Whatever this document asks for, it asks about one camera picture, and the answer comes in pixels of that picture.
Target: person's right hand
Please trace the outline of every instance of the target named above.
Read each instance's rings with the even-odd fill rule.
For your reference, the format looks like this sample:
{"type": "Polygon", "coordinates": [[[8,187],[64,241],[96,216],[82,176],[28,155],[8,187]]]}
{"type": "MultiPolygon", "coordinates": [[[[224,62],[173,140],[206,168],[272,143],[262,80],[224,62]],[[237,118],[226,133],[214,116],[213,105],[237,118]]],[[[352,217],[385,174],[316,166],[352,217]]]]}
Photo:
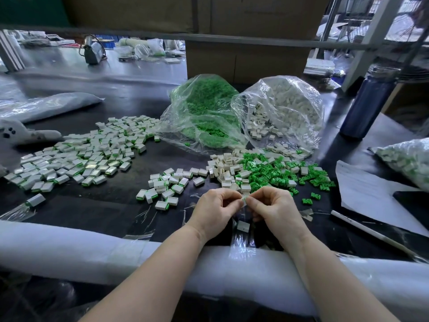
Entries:
{"type": "Polygon", "coordinates": [[[311,235],[287,190],[264,186],[247,197],[246,204],[253,211],[253,220],[257,222],[264,219],[288,252],[297,240],[311,235]]]}

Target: cardboard box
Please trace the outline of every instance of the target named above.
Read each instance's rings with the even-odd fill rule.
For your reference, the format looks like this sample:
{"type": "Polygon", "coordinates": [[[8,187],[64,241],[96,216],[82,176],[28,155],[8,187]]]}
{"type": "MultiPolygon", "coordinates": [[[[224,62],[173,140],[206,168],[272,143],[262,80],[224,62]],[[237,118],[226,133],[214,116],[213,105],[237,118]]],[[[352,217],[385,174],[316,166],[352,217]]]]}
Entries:
{"type": "MultiPolygon", "coordinates": [[[[329,0],[198,0],[199,30],[215,35],[313,39],[329,0]]],[[[309,48],[186,42],[188,77],[214,73],[253,84],[302,75],[309,48]]]]}
{"type": "Polygon", "coordinates": [[[197,0],[62,0],[74,26],[197,33],[197,0]]]}

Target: black table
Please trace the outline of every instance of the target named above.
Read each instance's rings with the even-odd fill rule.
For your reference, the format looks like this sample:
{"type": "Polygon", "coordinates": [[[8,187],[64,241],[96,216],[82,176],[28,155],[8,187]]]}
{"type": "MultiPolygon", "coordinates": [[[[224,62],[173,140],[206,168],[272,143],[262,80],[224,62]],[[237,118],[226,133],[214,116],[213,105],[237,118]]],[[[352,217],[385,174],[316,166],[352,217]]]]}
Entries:
{"type": "MultiPolygon", "coordinates": [[[[66,80],[61,77],[38,76],[35,78],[31,75],[16,75],[15,79],[20,88],[30,97],[66,91],[91,92],[99,97],[105,97],[105,101],[101,104],[28,124],[28,127],[33,129],[57,129],[63,135],[87,133],[96,128],[95,122],[106,122],[107,118],[112,116],[145,114],[159,118],[169,105],[167,92],[175,87],[175,84],[167,82],[136,82],[126,79],[112,82],[111,78],[106,77],[99,77],[90,84],[79,77],[68,77],[66,80]]],[[[326,128],[323,132],[320,149],[315,153],[314,158],[321,167],[328,171],[331,178],[335,177],[337,160],[343,160],[380,177],[410,184],[400,174],[394,173],[375,158],[367,148],[410,140],[413,138],[411,132],[381,114],[362,142],[345,140],[338,135],[338,131],[351,100],[338,96],[336,93],[326,93],[323,98],[326,107],[326,128]]],[[[46,146],[50,146],[50,144],[16,149],[1,145],[0,162],[7,167],[16,166],[20,156],[46,146]]],[[[152,241],[164,241],[171,233],[179,229],[184,221],[189,219],[192,204],[197,202],[198,195],[207,189],[218,187],[218,183],[211,183],[207,180],[206,184],[198,189],[190,184],[180,196],[177,208],[158,214],[155,214],[155,210],[152,208],[148,213],[142,215],[147,211],[148,205],[137,202],[135,195],[140,189],[147,189],[150,174],[160,173],[169,167],[174,169],[201,168],[205,167],[209,160],[208,156],[183,151],[164,141],[154,143],[150,140],[146,147],[147,151],[144,154],[136,155],[128,172],[117,173],[114,177],[109,178],[107,183],[83,188],[70,181],[56,186],[50,194],[44,194],[47,201],[38,207],[37,214],[26,222],[79,228],[116,237],[148,235],[153,232],[153,236],[150,238],[152,241]]],[[[315,189],[308,183],[300,190],[296,200],[298,208],[301,210],[307,208],[303,207],[301,199],[309,197],[310,192],[315,189]]],[[[25,194],[16,186],[6,183],[5,179],[1,179],[0,196],[3,199],[2,210],[6,211],[24,202],[30,197],[30,194],[25,194]]],[[[370,218],[341,208],[340,203],[338,189],[333,189],[329,194],[323,194],[322,200],[315,201],[312,206],[313,211],[316,212],[313,221],[306,221],[310,230],[333,251],[364,258],[408,260],[402,252],[336,218],[331,218],[328,213],[335,209],[400,243],[406,241],[408,246],[416,252],[429,258],[429,246],[427,246],[428,241],[425,237],[375,222],[370,218]]],[[[229,222],[223,233],[210,244],[228,246],[233,230],[231,226],[232,222],[229,222]]],[[[257,247],[265,244],[266,240],[270,240],[278,249],[281,249],[264,223],[254,226],[253,237],[257,247]]]]}

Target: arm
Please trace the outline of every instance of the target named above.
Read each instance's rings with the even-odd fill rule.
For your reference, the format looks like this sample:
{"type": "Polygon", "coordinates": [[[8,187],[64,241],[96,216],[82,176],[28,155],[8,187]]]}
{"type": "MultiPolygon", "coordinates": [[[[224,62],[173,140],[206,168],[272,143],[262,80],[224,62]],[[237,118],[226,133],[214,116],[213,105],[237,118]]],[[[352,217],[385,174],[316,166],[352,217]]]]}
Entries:
{"type": "Polygon", "coordinates": [[[289,191],[263,187],[246,203],[289,253],[323,321],[399,321],[312,235],[289,191]]]}
{"type": "Polygon", "coordinates": [[[237,191],[209,190],[198,201],[189,222],[80,321],[171,321],[202,247],[242,206],[237,191]]]}

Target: dark thermos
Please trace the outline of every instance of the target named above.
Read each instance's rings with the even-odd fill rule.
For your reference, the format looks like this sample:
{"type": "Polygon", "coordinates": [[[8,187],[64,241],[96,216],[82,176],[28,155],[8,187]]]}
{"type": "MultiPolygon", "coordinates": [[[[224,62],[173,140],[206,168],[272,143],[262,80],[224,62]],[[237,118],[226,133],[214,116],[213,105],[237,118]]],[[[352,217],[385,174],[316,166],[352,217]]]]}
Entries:
{"type": "Polygon", "coordinates": [[[363,139],[395,88],[400,69],[372,64],[341,125],[340,133],[363,139]]]}

